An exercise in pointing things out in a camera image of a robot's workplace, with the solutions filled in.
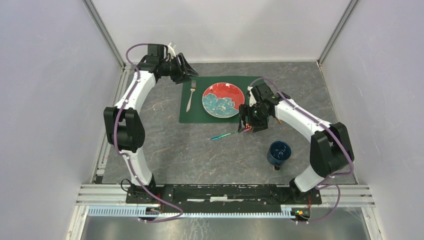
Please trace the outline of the iridescent rainbow metal spoon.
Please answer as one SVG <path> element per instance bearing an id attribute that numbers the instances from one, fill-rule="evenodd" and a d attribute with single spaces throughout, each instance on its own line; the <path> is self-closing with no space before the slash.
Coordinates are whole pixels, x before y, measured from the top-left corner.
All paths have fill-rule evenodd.
<path id="1" fill-rule="evenodd" d="M 212 138 L 211 138 L 211 140 L 212 140 L 212 141 L 214 141 L 214 140 L 218 140 L 218 139 L 221 139 L 221 138 L 227 137 L 227 136 L 229 136 L 229 135 L 233 135 L 233 134 L 240 134 L 240 133 L 243 133 L 243 132 L 249 132 L 250 130 L 251 130 L 251 128 L 250 128 L 250 127 L 245 127 L 245 128 L 240 129 L 240 130 L 232 131 L 232 132 L 225 133 L 225 134 L 222 134 L 222 135 L 219 135 L 219 136 L 214 136 L 214 137 L 212 137 Z"/>

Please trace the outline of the red teal floral plate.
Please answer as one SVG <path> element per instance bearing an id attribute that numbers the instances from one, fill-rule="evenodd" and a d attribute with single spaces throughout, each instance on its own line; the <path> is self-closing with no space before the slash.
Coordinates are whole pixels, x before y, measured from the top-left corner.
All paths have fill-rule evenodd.
<path id="1" fill-rule="evenodd" d="M 209 115 L 228 119 L 239 114 L 239 106 L 245 103 L 245 95 L 232 83 L 218 82 L 206 88 L 201 103 Z"/>

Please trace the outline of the silver metal fork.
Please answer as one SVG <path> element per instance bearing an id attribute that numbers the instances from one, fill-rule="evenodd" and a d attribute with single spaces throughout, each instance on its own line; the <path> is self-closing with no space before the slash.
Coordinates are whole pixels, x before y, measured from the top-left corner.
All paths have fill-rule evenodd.
<path id="1" fill-rule="evenodd" d="M 186 106 L 186 112 L 188 113 L 189 110 L 191 109 L 191 104 L 192 104 L 192 98 L 193 98 L 193 93 L 196 91 L 197 88 L 197 83 L 194 79 L 191 80 L 191 86 L 190 86 L 190 96 L 187 102 L 187 106 Z"/>

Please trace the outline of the green rectangular placemat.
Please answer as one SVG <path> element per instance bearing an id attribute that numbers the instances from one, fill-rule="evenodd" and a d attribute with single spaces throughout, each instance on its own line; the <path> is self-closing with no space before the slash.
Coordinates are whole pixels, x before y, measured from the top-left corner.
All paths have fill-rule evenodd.
<path id="1" fill-rule="evenodd" d="M 193 93 L 190 110 L 187 110 L 191 94 L 191 82 L 185 82 L 182 84 L 181 101 L 180 101 L 180 112 L 179 122 L 182 124 L 218 124 L 218 123 L 238 123 L 239 115 L 229 118 L 218 118 L 210 115 L 204 109 L 202 105 L 202 97 L 204 92 L 213 84 L 216 83 L 229 83 L 237 86 L 243 94 L 246 94 L 248 85 L 254 80 L 258 79 L 258 76 L 199 76 L 194 77 L 196 81 L 196 89 Z"/>

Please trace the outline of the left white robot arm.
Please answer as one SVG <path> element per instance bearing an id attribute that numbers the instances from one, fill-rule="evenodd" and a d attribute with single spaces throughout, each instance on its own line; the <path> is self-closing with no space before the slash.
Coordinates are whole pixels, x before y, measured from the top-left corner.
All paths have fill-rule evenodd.
<path id="1" fill-rule="evenodd" d="M 130 173 L 126 202 L 151 204 L 158 198 L 154 175 L 147 166 L 143 151 L 146 131 L 139 111 L 145 99 L 161 77 L 176 83 L 190 81 L 198 73 L 175 44 L 147 43 L 147 53 L 139 63 L 129 62 L 134 69 L 133 79 L 121 99 L 103 111 L 107 141 L 123 158 Z"/>

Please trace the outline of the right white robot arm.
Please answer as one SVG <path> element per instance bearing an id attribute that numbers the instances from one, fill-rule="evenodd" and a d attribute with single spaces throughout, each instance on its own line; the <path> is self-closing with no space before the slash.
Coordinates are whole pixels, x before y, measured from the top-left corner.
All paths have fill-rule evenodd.
<path id="1" fill-rule="evenodd" d="M 286 193 L 277 194 L 278 198 L 302 204 L 312 189 L 330 177 L 341 176 L 346 166 L 352 173 L 354 154 L 343 123 L 330 123 L 314 116 L 288 95 L 274 93 L 264 82 L 248 86 L 246 95 L 249 103 L 239 106 L 239 131 L 266 130 L 269 117 L 273 117 L 289 124 L 310 143 L 309 166 L 289 182 Z"/>

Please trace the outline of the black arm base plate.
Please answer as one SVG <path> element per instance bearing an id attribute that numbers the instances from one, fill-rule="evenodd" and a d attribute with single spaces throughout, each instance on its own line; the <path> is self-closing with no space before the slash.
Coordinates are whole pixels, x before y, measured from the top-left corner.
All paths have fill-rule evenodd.
<path id="1" fill-rule="evenodd" d="M 255 214 L 279 213 L 282 205 L 321 204 L 318 190 L 294 193 L 288 185 L 277 184 L 165 184 L 151 189 L 141 186 L 121 188 L 127 204 L 157 204 L 163 214 Z"/>

